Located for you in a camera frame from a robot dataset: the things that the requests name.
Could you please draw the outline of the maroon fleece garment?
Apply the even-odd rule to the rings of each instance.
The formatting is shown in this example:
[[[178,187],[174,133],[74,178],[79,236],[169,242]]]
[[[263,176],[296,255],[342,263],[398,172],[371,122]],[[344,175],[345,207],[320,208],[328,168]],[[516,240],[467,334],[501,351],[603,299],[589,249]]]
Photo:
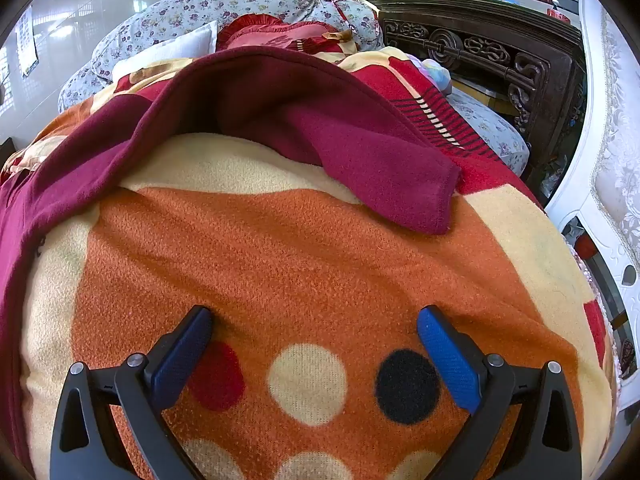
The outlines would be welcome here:
[[[171,136],[216,132],[319,166],[400,226],[442,234],[458,167],[396,106],[341,67],[276,48],[199,58],[156,90],[119,93],[35,171],[1,188],[1,430],[29,463],[18,343],[26,281],[53,228],[103,198]]]

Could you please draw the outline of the orange red patterned blanket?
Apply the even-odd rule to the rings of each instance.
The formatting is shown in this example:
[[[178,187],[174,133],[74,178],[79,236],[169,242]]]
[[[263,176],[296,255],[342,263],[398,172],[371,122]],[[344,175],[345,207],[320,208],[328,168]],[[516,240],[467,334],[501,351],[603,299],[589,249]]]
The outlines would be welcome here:
[[[70,364],[149,351],[201,304],[215,330],[166,419],[206,478],[421,479],[468,416],[416,334],[434,304],[486,353],[560,363],[592,476],[615,375],[574,252],[409,55],[311,56],[388,99],[458,167],[446,232],[400,226],[260,143],[171,136],[40,240],[18,343],[29,463],[18,462],[47,478]],[[113,96],[156,90],[194,61],[155,64],[59,114],[6,162],[1,187]]]

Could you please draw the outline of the floral bed sheet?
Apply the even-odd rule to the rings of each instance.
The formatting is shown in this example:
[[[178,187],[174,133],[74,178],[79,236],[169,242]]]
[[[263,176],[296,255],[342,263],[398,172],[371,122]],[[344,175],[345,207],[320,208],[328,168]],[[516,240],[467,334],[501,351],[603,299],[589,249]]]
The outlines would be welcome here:
[[[446,99],[506,166],[521,177],[529,159],[529,148],[518,130],[488,106],[456,87],[451,88]]]

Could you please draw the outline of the dark carved wooden headboard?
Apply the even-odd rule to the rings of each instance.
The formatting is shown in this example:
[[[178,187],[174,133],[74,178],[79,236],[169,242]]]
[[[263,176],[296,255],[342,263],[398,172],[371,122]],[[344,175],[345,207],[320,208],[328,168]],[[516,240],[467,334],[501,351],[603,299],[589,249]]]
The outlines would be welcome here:
[[[434,58],[506,96],[529,147],[533,183],[580,133],[587,71],[582,34],[556,18],[497,0],[373,0],[386,44]]]

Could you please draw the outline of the white pillow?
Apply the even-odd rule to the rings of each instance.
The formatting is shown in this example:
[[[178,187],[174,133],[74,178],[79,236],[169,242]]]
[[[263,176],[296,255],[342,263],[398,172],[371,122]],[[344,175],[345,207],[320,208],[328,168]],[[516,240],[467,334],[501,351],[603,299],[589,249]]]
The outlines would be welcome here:
[[[154,44],[140,53],[117,62],[112,70],[113,81],[132,74],[154,63],[176,60],[177,58],[201,58],[214,53],[217,43],[217,22],[212,21],[193,32],[174,39]]]

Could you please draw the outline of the floral quilt bundle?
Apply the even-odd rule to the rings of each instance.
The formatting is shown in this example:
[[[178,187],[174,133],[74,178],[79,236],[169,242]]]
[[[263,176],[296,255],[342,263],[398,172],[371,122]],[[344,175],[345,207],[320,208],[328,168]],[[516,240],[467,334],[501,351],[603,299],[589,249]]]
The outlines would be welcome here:
[[[349,28],[360,50],[383,47],[378,18],[360,0],[160,0],[131,15],[99,41],[90,60],[62,87],[58,111],[104,89],[113,81],[117,62],[209,22],[224,28],[248,14],[268,14],[288,24],[315,21]]]

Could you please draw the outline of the red embroidered pillow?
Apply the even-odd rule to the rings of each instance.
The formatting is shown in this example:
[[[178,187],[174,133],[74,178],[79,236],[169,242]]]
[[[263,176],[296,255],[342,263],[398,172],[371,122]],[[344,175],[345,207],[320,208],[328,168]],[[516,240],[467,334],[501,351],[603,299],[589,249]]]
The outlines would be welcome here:
[[[221,29],[216,50],[240,47],[272,47],[310,55],[352,55],[358,46],[350,29],[306,21],[288,24],[269,14],[246,14]]]

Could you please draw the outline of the wall calendar poster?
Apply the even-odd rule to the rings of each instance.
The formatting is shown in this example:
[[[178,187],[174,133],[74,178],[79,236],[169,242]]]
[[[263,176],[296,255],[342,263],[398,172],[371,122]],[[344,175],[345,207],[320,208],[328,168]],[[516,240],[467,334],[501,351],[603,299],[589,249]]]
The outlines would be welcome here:
[[[38,64],[32,6],[29,6],[15,25],[16,52],[21,74],[27,78]]]

